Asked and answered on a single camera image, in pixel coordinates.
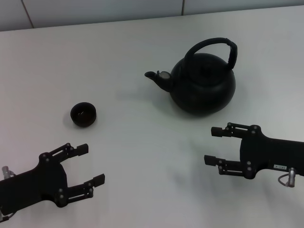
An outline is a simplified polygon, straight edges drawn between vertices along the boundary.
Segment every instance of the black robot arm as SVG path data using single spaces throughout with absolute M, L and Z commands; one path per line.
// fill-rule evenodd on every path
M 50 200 L 58 207 L 93 197 L 93 187 L 105 182 L 105 175 L 73 187 L 67 186 L 67 175 L 62 161 L 88 153 L 88 145 L 77 148 L 69 143 L 51 152 L 39 156 L 38 165 L 19 175 L 3 167 L 4 180 L 0 181 L 0 222 L 8 220 L 6 216 L 43 200 Z
M 212 127 L 212 136 L 241 138 L 240 161 L 226 161 L 205 155 L 205 164 L 218 166 L 221 175 L 253 179 L 263 169 L 285 171 L 289 176 L 285 186 L 295 186 L 295 175 L 304 176 L 304 142 L 279 140 L 263 135 L 258 125 L 246 126 L 228 123 L 225 129 Z

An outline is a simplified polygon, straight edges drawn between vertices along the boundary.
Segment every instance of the kettle lid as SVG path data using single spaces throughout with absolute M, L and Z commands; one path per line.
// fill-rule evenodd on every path
M 230 46 L 228 63 L 223 59 L 206 53 L 195 54 L 198 50 L 211 44 L 225 43 Z M 238 56 L 235 43 L 226 38 L 212 38 L 193 46 L 186 54 L 183 61 L 184 74 L 194 83 L 202 86 L 216 85 L 228 74 L 231 74 Z

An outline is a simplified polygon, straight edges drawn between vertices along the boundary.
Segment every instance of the teapot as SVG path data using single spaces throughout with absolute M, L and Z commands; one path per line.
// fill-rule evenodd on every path
M 228 63 L 207 53 L 196 53 L 205 46 L 224 43 L 230 46 Z M 212 38 L 194 45 L 180 60 L 171 74 L 162 71 L 145 73 L 161 89 L 169 92 L 173 101 L 194 115 L 215 113 L 232 99 L 236 82 L 232 71 L 238 47 L 227 38 Z

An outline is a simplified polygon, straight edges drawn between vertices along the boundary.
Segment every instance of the white table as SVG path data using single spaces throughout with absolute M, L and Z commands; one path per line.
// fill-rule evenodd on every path
M 42 152 L 87 143 L 89 154 L 63 162 L 69 186 L 105 174 L 92 199 L 44 201 L 1 228 L 301 227 L 304 178 L 288 189 L 278 171 L 220 176 L 203 156 L 239 160 L 239 139 L 210 134 L 227 122 L 304 141 L 303 21 L 297 6 L 1 32 L 0 166 L 22 173 Z M 171 71 L 214 37 L 238 46 L 236 92 L 222 111 L 193 118 L 144 73 Z M 226 45 L 202 51 L 228 59 Z M 78 129 L 69 111 L 83 101 L 97 121 Z

